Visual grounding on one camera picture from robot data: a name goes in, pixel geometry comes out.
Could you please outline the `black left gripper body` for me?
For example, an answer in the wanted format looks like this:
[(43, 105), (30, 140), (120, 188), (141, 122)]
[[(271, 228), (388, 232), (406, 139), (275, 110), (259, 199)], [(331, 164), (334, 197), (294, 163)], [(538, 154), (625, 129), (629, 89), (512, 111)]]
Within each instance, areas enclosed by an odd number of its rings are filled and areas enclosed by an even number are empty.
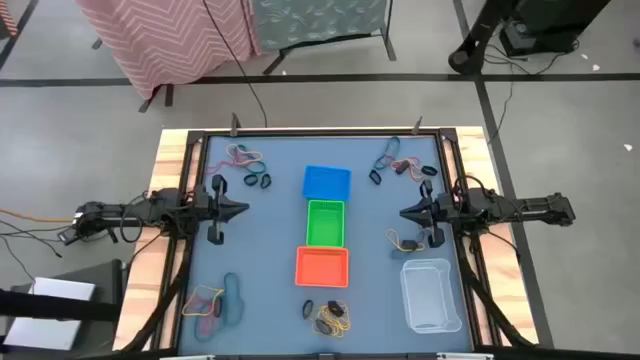
[(194, 207), (200, 220), (210, 220), (211, 224), (207, 230), (207, 240), (214, 245), (224, 244), (224, 233), (220, 225), (220, 195), (224, 195), (227, 189), (227, 182), (220, 174), (214, 175), (211, 179), (214, 194), (211, 195), (204, 184), (194, 187)]

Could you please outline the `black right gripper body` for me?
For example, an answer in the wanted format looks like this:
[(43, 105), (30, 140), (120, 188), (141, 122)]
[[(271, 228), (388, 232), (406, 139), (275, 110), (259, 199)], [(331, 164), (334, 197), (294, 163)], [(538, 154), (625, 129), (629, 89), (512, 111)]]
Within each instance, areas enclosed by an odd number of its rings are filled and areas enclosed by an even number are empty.
[(438, 248), (445, 242), (444, 232), (439, 227), (439, 222), (449, 222), (450, 213), (453, 210), (453, 199), (450, 193), (444, 192), (436, 197), (432, 196), (433, 185), (430, 180), (422, 182), (422, 196), (426, 199), (426, 209), (430, 215), (428, 227), (431, 227), (431, 234), (428, 236), (430, 248)]

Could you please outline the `yellow rubber band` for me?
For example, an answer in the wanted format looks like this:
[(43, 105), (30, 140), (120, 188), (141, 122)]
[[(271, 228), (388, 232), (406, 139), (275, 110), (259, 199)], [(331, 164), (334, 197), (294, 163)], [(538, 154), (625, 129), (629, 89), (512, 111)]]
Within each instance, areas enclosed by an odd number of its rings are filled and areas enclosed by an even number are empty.
[(394, 229), (387, 229), (385, 231), (385, 237), (391, 242), (391, 244), (400, 252), (407, 252), (408, 251), (403, 251), (401, 248), (401, 242), (403, 240), (414, 240), (419, 244), (419, 247), (416, 251), (413, 252), (419, 252), (419, 251), (424, 251), (426, 246), (424, 244), (424, 240), (426, 237), (426, 231), (425, 230), (420, 230), (415, 238), (412, 239), (401, 239), (398, 232)]
[(328, 301), (313, 313), (311, 324), (316, 334), (342, 338), (351, 329), (348, 306), (342, 301)]
[(341, 318), (334, 317), (327, 310), (327, 305), (321, 306), (318, 312), (318, 317), (324, 320), (326, 323), (328, 323), (332, 327), (333, 332), (335, 334), (337, 334), (338, 332), (345, 332), (351, 329), (351, 321), (349, 317), (348, 306), (345, 303), (343, 304), (344, 304), (344, 307), (346, 308), (346, 312), (344, 316)]
[(182, 307), (181, 314), (185, 317), (188, 317), (185, 314), (186, 306), (196, 297), (199, 298), (212, 298), (213, 296), (222, 296), (224, 294), (224, 289), (222, 288), (214, 288), (206, 285), (197, 285), (191, 292), (191, 294), (187, 297), (187, 301)]
[(232, 159), (232, 164), (238, 167), (245, 167), (259, 162), (263, 159), (263, 154), (258, 151), (247, 150), (241, 144), (230, 144), (226, 148), (227, 155)]

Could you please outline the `red rubber band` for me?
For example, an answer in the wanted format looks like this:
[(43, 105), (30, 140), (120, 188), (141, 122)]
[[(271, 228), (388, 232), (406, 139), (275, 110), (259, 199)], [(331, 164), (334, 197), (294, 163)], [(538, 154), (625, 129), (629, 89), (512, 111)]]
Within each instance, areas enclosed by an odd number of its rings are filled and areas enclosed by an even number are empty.
[(413, 171), (418, 167), (419, 167), (419, 161), (413, 157), (398, 159), (391, 163), (391, 168), (397, 174), (402, 174), (406, 171)]
[(217, 303), (217, 296), (208, 299), (196, 297), (186, 306), (185, 314), (188, 317), (216, 317), (218, 312)]

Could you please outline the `blue table mat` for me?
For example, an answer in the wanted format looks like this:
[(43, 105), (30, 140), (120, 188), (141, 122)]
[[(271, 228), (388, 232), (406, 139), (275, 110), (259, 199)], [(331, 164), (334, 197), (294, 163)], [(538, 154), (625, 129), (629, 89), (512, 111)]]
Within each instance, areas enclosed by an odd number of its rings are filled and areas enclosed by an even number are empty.
[[(418, 226), (399, 215), (416, 204), (418, 184), (390, 169), (380, 185), (369, 172), (385, 147), (382, 138), (247, 138), (244, 145), (264, 155), (272, 184), (245, 185), (244, 172), (224, 168), (228, 196), (250, 208), (223, 227), (223, 245), (200, 232), (195, 240), (188, 289), (219, 288), (227, 273), (241, 279), (245, 311), (241, 323), (222, 327), (200, 343), (194, 337), (198, 317), (182, 321), (179, 351), (183, 355), (284, 355), (309, 353), (382, 354), (465, 352), (472, 346), (467, 325), (453, 333), (421, 335), (406, 322), (400, 272), (404, 258), (392, 258), (385, 237), (394, 229), (414, 238)], [(302, 194), (305, 168), (324, 165), (351, 171), (346, 203), (345, 243), (349, 251), (349, 284), (343, 289), (295, 284), (297, 248), (306, 242), (307, 200)], [(313, 332), (302, 307), (314, 301), (313, 313), (330, 300), (344, 302), (351, 329), (342, 338)]]

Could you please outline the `clear plastic basket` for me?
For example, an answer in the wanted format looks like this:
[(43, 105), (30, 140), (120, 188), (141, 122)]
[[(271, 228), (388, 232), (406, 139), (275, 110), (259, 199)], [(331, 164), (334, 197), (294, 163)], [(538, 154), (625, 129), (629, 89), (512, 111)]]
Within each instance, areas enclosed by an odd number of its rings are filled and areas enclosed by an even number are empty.
[(415, 333), (453, 333), (461, 329), (450, 270), (450, 263), (443, 258), (414, 259), (403, 264), (400, 284), (405, 318)]

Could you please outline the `green plastic basket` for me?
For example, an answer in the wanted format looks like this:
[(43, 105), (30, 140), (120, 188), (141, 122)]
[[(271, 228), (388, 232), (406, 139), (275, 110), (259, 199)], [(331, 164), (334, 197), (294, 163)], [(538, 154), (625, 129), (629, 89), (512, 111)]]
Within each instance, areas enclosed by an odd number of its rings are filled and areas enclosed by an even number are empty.
[(343, 247), (345, 203), (335, 200), (308, 202), (306, 245), (310, 247)]

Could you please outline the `blue plastic basket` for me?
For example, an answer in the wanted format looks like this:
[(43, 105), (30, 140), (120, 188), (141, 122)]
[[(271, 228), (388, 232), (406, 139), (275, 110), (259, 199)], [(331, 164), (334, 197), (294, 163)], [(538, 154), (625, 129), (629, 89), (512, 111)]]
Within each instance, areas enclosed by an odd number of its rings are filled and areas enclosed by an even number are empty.
[(302, 190), (305, 198), (348, 201), (350, 191), (350, 170), (316, 165), (305, 168)]

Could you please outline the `orange plastic basket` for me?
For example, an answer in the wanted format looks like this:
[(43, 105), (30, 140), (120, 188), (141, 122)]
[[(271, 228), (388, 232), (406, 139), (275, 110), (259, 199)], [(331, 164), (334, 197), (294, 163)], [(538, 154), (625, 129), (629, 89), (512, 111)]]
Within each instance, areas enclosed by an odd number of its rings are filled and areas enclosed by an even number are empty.
[(295, 284), (300, 287), (347, 288), (349, 284), (348, 249), (298, 247)]

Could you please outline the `black cart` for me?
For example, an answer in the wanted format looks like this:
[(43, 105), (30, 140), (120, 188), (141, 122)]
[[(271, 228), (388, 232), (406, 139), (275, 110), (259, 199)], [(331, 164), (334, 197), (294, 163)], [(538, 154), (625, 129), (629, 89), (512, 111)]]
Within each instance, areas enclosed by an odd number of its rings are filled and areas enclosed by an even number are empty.
[[(96, 286), (93, 301), (122, 306), (124, 285), (120, 260), (60, 274), (54, 279), (93, 283)], [(6, 346), (5, 353), (0, 354), (0, 360), (67, 360), (104, 355), (111, 352), (117, 323), (117, 320), (83, 321), (69, 351)]]

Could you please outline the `black power adapter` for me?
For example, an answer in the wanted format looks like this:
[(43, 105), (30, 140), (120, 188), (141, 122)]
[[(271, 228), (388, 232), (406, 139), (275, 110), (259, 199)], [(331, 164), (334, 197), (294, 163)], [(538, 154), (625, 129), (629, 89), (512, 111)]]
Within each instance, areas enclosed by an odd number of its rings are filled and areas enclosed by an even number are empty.
[(65, 246), (68, 246), (78, 240), (81, 240), (84, 237), (84, 235), (81, 232), (79, 232), (77, 229), (69, 227), (60, 231), (57, 234), (57, 237)]

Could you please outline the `black cloth rack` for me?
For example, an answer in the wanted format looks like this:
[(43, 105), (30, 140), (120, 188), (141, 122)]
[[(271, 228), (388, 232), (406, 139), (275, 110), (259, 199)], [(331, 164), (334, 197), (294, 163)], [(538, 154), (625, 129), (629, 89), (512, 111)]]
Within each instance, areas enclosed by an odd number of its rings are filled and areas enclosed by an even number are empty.
[[(341, 43), (345, 43), (345, 42), (349, 42), (349, 41), (356, 41), (356, 40), (361, 40), (361, 39), (380, 38), (381, 41), (382, 41), (382, 44), (384, 46), (384, 49), (386, 51), (386, 55), (387, 55), (388, 59), (391, 60), (391, 61), (394, 61), (394, 60), (396, 60), (397, 56), (396, 56), (396, 52), (395, 52), (392, 40), (390, 38), (390, 29), (389, 29), (390, 24), (391, 24), (391, 19), (392, 19), (393, 5), (394, 5), (394, 0), (387, 0), (385, 23), (378, 30), (373, 31), (371, 33), (335, 37), (335, 38), (332, 38), (332, 39), (329, 39), (329, 40), (326, 40), (326, 41), (303, 42), (303, 43), (299, 43), (297, 45), (293, 45), (293, 46), (290, 46), (288, 48), (284, 48), (284, 49), (277, 50), (277, 51), (263, 51), (262, 50), (262, 54), (261, 55), (253, 56), (249, 60), (251, 60), (251, 59), (253, 59), (255, 57), (260, 57), (260, 56), (264, 56), (264, 55), (272, 56), (272, 58), (273, 58), (272, 62), (260, 74), (261, 77), (269, 79), (269, 78), (273, 77), (276, 68), (292, 52), (294, 52), (294, 51), (296, 51), (298, 49), (307, 49), (307, 48), (315, 48), (315, 47), (320, 47), (320, 46), (329, 46), (329, 45), (333, 45), (333, 44), (341, 44)], [(103, 41), (99, 38), (99, 36), (97, 34), (97, 39), (92, 44), (91, 47), (92, 47), (92, 49), (97, 50), (102, 46), (107, 47), (103, 43)], [(239, 70), (239, 74), (235, 78), (237, 83), (246, 84), (248, 86), (254, 86), (255, 84), (257, 84), (257, 82), (258, 82), (257, 77), (250, 76), (250, 75), (247, 74), (245, 66), (244, 66), (245, 61), (240, 61), (240, 60), (238, 60), (238, 58), (233, 58), (233, 60), (227, 61), (225, 63), (232, 63), (232, 64), (237, 66), (237, 68)], [(195, 80), (195, 81), (193, 81), (191, 83), (187, 83), (187, 84), (202, 83), (205, 80), (207, 80), (209, 73), (207, 73), (203, 77), (201, 77), (201, 78), (199, 78), (199, 79), (197, 79), (197, 80)], [(164, 89), (166, 91), (166, 100), (165, 100), (166, 106), (172, 106), (172, 104), (173, 104), (173, 91), (174, 91), (175, 86), (177, 86), (177, 85), (186, 85), (186, 84), (165, 84), (165, 85), (160, 85), (160, 86), (156, 87), (153, 90), (152, 96), (149, 99), (142, 98), (143, 102), (142, 102), (139, 110), (141, 112), (146, 112), (147, 109), (149, 108), (149, 106), (151, 105), (151, 103), (154, 101), (154, 98), (156, 97), (156, 94), (160, 89)]]

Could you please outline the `white flat box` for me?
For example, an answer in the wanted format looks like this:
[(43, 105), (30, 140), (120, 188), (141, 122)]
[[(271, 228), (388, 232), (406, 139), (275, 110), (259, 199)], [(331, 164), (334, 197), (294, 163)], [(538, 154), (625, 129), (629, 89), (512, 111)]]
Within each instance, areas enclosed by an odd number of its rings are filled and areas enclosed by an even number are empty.
[(95, 290), (96, 285), (92, 283), (36, 277), (28, 293), (89, 301)]
[(70, 350), (80, 329), (80, 320), (53, 320), (18, 317), (4, 344), (17, 347)]

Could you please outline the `pink chevron cloth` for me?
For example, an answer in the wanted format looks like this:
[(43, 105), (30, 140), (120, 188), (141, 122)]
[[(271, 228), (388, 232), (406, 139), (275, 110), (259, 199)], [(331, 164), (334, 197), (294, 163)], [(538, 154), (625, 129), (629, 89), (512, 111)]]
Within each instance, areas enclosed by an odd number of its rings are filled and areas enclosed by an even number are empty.
[(262, 54), (249, 0), (74, 0), (144, 99)]

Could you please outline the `green leaf-patterned cloth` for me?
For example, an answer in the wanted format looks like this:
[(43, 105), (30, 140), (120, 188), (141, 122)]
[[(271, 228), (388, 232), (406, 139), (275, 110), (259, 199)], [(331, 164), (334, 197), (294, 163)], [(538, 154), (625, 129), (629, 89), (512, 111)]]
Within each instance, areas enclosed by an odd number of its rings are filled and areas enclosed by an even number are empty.
[(263, 51), (378, 30), (387, 0), (251, 0)]

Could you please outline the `black equipment box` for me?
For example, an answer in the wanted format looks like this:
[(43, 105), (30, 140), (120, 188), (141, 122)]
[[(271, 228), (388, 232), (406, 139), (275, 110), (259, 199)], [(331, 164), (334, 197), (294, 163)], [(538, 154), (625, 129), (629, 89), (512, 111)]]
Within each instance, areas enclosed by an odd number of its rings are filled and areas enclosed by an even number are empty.
[(569, 53), (611, 0), (517, 0), (504, 19), (499, 40), (505, 53)]

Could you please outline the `black table frame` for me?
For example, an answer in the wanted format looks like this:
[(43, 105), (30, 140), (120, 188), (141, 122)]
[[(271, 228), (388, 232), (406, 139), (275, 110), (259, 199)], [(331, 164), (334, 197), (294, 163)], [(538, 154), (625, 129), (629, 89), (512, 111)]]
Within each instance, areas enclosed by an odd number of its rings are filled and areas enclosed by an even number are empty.
[[(464, 172), (479, 177), (486, 185), (498, 183), (494, 165), (481, 128), (463, 126), (436, 129), (423, 127), (418, 136), (412, 136), (405, 127), (390, 128), (255, 128), (241, 129), (231, 137), (227, 129), (165, 129), (161, 133), (153, 165), (150, 188), (159, 190), (179, 185), (192, 186), (202, 178), (201, 168), (225, 157), (230, 142), (244, 144), (247, 138), (382, 138), (399, 136), (404, 152), (422, 160), (440, 164), (437, 185), (448, 187), (456, 174)], [(488, 317), (480, 300), (461, 285), (454, 288), (456, 308), (470, 330), (475, 351), (491, 339)], [(179, 346), (182, 300), (175, 297), (163, 317), (156, 335), (147, 341), (148, 347), (166, 349)], [(440, 352), (343, 354), (309, 353), (284, 355), (214, 355), (234, 360), (359, 360), (365, 357), (398, 360), (431, 360)]]

